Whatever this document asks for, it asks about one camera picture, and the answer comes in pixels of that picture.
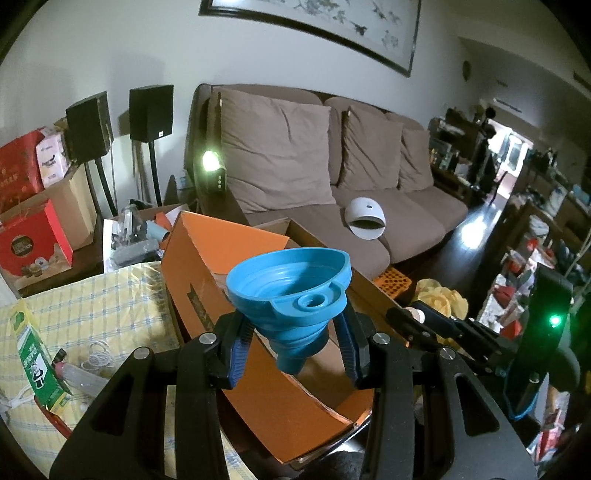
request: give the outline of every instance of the plastic container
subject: plastic container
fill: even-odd
[[[56,375],[65,380],[71,387],[84,392],[85,394],[96,398],[100,391],[109,382],[108,379],[91,374],[75,365],[56,363]]]

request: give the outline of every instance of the red gift box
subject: red gift box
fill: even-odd
[[[0,267],[18,290],[69,270],[72,255],[51,200],[0,226]]]
[[[43,191],[35,148],[44,138],[34,130],[0,148],[0,213]]]

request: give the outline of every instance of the picture frame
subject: picture frame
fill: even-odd
[[[293,28],[411,76],[422,0],[202,0],[200,15]]]

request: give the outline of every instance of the cardboard box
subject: cardboard box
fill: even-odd
[[[53,202],[72,249],[78,250],[90,245],[95,231],[96,209],[83,167],[73,167],[62,181],[1,214],[0,223],[6,223],[48,200]]]
[[[33,130],[0,147],[0,212],[43,190],[35,150],[43,138]]]
[[[72,248],[51,200],[0,226],[0,266],[18,290],[72,267]]]
[[[33,314],[23,299],[12,310],[10,323],[17,337],[18,355],[33,393],[48,411],[59,415],[70,399],[70,390],[56,377],[51,356],[41,340]]]
[[[220,315],[234,311],[218,286],[225,284],[232,267],[255,255],[298,246],[324,247],[289,219],[253,228],[182,213],[161,268],[189,335],[195,338],[212,330]],[[355,270],[347,293],[357,311],[395,336],[384,318],[387,310],[397,307],[395,302]],[[225,391],[244,422],[281,462],[301,458],[349,433],[371,411],[373,392],[353,389],[331,322],[329,331],[331,341],[308,359],[297,378],[277,370],[272,353],[255,336],[242,380],[234,390]]]

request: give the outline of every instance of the yellow checkered cloth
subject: yellow checkered cloth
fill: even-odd
[[[60,348],[67,361],[80,365],[88,358],[88,343],[104,340],[118,365],[139,346],[154,352],[178,347],[164,278],[159,263],[133,265],[98,275],[26,300],[39,333],[53,357]],[[12,307],[0,309],[0,393],[11,399],[28,380],[18,356],[9,318]],[[169,387],[165,417],[165,474],[176,477],[174,458],[174,394]],[[72,390],[72,399],[60,417],[73,430],[91,399]],[[8,412],[8,428],[24,452],[46,476],[66,441],[33,402]],[[222,432],[226,463],[232,480],[254,480]]]

